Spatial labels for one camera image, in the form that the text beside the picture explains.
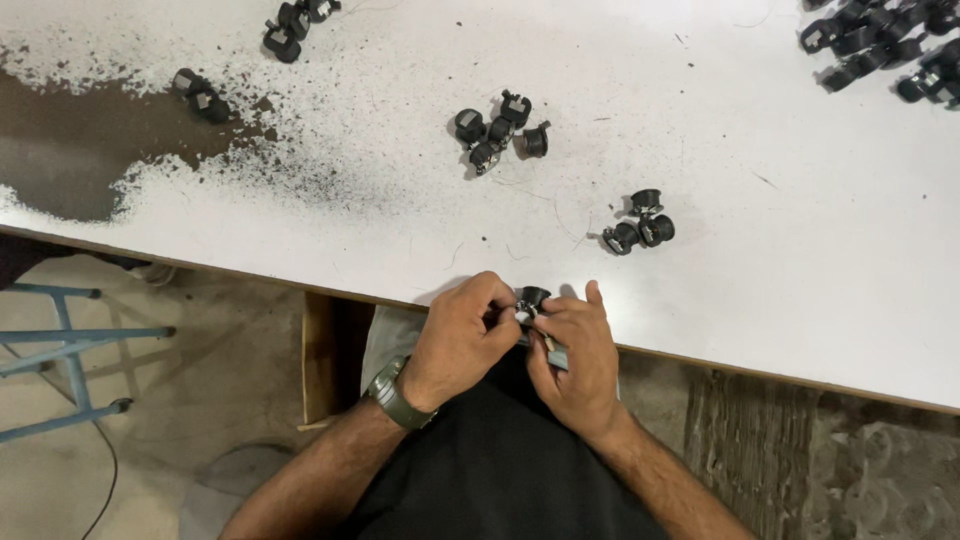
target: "forearm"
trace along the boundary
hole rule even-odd
[[[674,540],[753,540],[754,536],[627,411],[587,441],[620,475]]]
[[[364,398],[255,491],[221,540],[299,538],[335,527],[406,433]]]

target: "black plastic bobbin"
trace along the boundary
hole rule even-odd
[[[860,65],[858,61],[845,61],[829,74],[823,81],[823,85],[834,92],[838,92],[860,77]]]
[[[490,172],[500,162],[500,145],[487,141],[480,143],[470,152],[470,163],[476,167],[477,176]]]
[[[528,98],[521,98],[520,94],[511,94],[510,90],[503,90],[501,95],[503,104],[500,105],[500,116],[513,122],[518,130],[523,129],[523,126],[527,125],[533,104]]]
[[[911,30],[923,23],[927,16],[924,4],[906,6],[896,9],[893,13],[896,20],[883,25],[876,33],[876,38],[884,43],[893,44],[900,41],[910,34]]]
[[[800,34],[800,46],[808,55],[833,44],[843,33],[843,26],[834,19],[817,19]]]
[[[937,2],[929,6],[924,29],[934,36],[946,36],[960,27],[960,13],[956,2]]]
[[[339,11],[343,4],[337,0],[307,0],[306,10],[310,13],[310,22],[317,24],[330,17],[330,12]]]
[[[617,223],[616,227],[603,230],[603,241],[617,255],[629,255],[633,247],[640,243],[640,234],[627,222]]]
[[[456,137],[467,145],[467,150],[473,150],[487,134],[487,126],[483,123],[483,114],[478,110],[464,109],[453,119],[456,127]]]
[[[939,83],[939,81],[940,78],[935,74],[921,70],[913,77],[897,83],[897,95],[907,103],[917,103],[924,99],[927,91]]]
[[[632,216],[655,214],[663,210],[659,189],[641,189],[630,196],[630,201],[634,203],[629,212]]]
[[[959,61],[960,38],[948,41],[939,53],[921,60],[920,67],[946,79],[960,79],[960,72],[957,70]]]
[[[863,13],[867,11],[867,6],[859,0],[850,0],[844,4],[843,8],[833,16],[840,24],[843,25],[844,30],[852,30],[860,24],[860,17],[863,16]]]
[[[858,76],[866,77],[880,69],[888,61],[890,61],[890,55],[887,54],[886,47],[874,45],[856,58],[856,64],[860,71]]]
[[[188,99],[190,110],[211,124],[220,124],[230,118],[230,106],[212,89],[201,90]]]
[[[270,30],[263,37],[263,46],[274,53],[277,60],[290,63],[300,57],[300,44],[293,30],[270,20],[267,21],[267,28]]]
[[[845,57],[862,51],[874,43],[876,43],[876,28],[873,26],[861,26],[860,28],[850,30],[834,41],[833,52],[836,53],[837,56]]]
[[[917,37],[904,39],[887,47],[887,54],[890,60],[883,66],[886,68],[896,67],[905,63],[914,61],[924,55],[924,49],[920,44],[926,39],[926,34],[920,34]]]
[[[514,138],[515,131],[516,124],[501,114],[490,123],[490,129],[487,131],[487,140],[495,143],[500,150],[504,150]]]
[[[546,129],[550,127],[550,121],[543,122],[536,129],[523,130],[523,149],[527,156],[531,158],[542,158],[546,156],[547,137]]]
[[[533,285],[523,287],[523,291],[520,293],[520,301],[526,303],[527,306],[532,306],[537,310],[537,313],[543,312],[540,303],[547,298],[550,298],[550,291]]]
[[[672,240],[674,233],[673,221],[665,215],[640,221],[640,238],[648,248],[656,248],[662,242]]]
[[[210,82],[190,68],[184,67],[174,75],[173,90],[179,97],[187,97],[208,88]]]
[[[297,41],[306,39],[306,33],[310,32],[310,13],[302,2],[296,5],[289,2],[280,4],[280,12],[276,15],[276,22],[280,26],[286,26],[294,31]]]

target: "brown stain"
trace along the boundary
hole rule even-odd
[[[82,95],[49,85],[40,93],[0,71],[0,184],[13,188],[28,208],[68,220],[108,221],[121,203],[110,185],[137,161],[173,154],[197,170],[231,146],[255,144],[253,137],[277,139],[275,129],[264,130],[258,121],[248,125],[234,114],[210,125],[172,93],[137,97],[122,84]],[[258,110],[272,107],[266,98],[256,104]]]

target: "white table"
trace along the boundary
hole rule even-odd
[[[278,1],[37,16],[4,0],[8,72],[81,87],[94,51],[95,81],[136,67],[143,92],[206,66],[248,118],[269,95],[281,141],[196,172],[138,163],[129,210],[106,224],[25,209],[0,185],[0,224],[422,305],[485,269],[555,292],[596,279],[620,344],[960,408],[960,118],[890,93],[915,64],[827,95],[812,74],[832,54],[797,45],[823,12],[793,0],[345,4],[285,65],[259,45]],[[533,99],[531,126],[552,122],[549,155],[509,149],[465,180],[451,119],[489,121],[507,86]],[[294,170],[273,172],[274,154]],[[617,258],[592,234],[646,187],[677,237]]]

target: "man's right hand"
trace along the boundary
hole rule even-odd
[[[590,445],[600,444],[630,413],[616,399],[619,356],[597,282],[587,283],[587,301],[548,298],[533,325],[566,346],[567,371],[546,361],[546,345],[530,331],[527,371],[540,399],[565,426]]]

